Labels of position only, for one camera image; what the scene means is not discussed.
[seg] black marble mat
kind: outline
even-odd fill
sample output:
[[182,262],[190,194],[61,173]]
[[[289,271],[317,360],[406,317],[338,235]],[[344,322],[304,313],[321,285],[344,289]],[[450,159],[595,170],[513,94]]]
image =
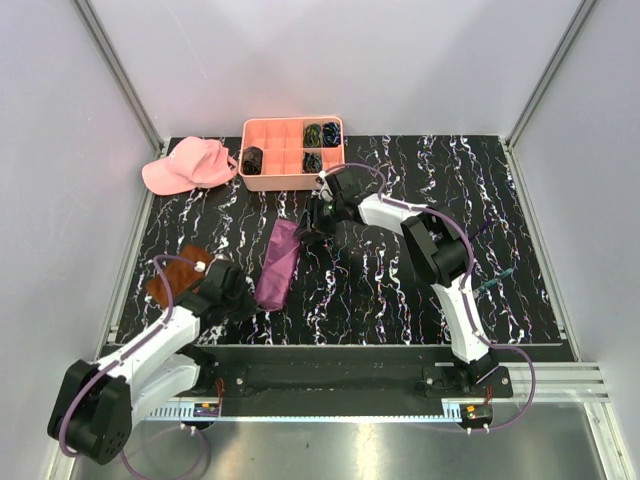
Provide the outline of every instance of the black marble mat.
[[[223,141],[237,158],[240,139]],[[387,175],[392,196],[445,202],[468,234],[493,219],[474,241],[473,286],[509,268],[514,273],[477,299],[490,338],[560,341],[497,137],[349,137],[345,144],[348,162],[376,166]],[[131,339],[161,313],[145,291],[154,255],[175,254],[192,243],[224,253],[257,283],[275,219],[297,221],[308,194],[250,193],[238,176],[217,189],[154,198],[116,343]],[[343,224],[333,240],[303,247],[284,311],[259,314],[238,326],[220,319],[199,343],[435,344],[447,337],[435,294],[414,273],[402,238]]]

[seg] pink baseball cap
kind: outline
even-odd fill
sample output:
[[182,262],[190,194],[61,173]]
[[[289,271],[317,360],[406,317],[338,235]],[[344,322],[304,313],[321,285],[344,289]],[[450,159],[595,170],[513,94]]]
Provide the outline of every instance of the pink baseball cap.
[[168,157],[142,168],[145,185],[156,195],[175,195],[194,188],[213,188],[231,180],[238,163],[218,140],[187,137]]

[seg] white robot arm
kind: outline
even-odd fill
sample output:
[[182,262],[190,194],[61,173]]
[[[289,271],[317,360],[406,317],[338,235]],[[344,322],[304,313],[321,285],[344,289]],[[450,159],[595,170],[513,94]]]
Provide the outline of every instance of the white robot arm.
[[[348,220],[390,230],[405,239],[418,275],[435,291],[451,334],[454,361],[465,373],[469,384],[481,382],[496,370],[497,362],[489,347],[478,315],[470,279],[462,280],[468,255],[459,234],[441,219],[421,213],[421,205],[394,201],[385,196],[363,192],[349,169],[320,172],[318,195],[309,198],[297,233],[305,242],[332,235],[338,222]],[[436,208],[453,218],[446,208]],[[473,323],[464,305],[470,306]]]
[[78,360],[69,367],[49,420],[49,436],[59,438],[74,399],[98,377],[72,412],[65,443],[104,465],[120,453],[149,412],[181,392],[202,395],[215,387],[215,357],[192,343],[226,312],[233,311],[238,318],[255,313],[246,277],[239,266],[217,259],[206,277],[178,296],[175,304],[170,321],[164,321],[165,310],[115,352],[94,364]]

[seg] white wall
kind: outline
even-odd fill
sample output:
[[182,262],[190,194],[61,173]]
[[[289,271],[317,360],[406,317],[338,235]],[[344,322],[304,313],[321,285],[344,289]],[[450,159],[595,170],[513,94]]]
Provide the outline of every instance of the white wall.
[[68,0],[0,3],[0,470],[41,479],[92,358],[151,149]]
[[640,471],[640,3],[600,2],[516,146],[585,360]]
[[93,0],[161,135],[507,135],[579,0]]

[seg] pink storage box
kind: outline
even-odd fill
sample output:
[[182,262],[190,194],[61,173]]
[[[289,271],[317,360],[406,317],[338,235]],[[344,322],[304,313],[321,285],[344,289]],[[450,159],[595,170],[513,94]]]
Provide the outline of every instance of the pink storage box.
[[[340,125],[340,145],[329,148],[303,148],[304,130],[308,125],[327,122]],[[242,160],[245,149],[258,147],[263,152],[262,173],[244,175]],[[322,158],[326,170],[344,163],[344,128],[338,117],[254,118],[244,124],[240,150],[240,175],[252,192],[281,190],[315,190],[316,173],[302,173],[305,152]]]

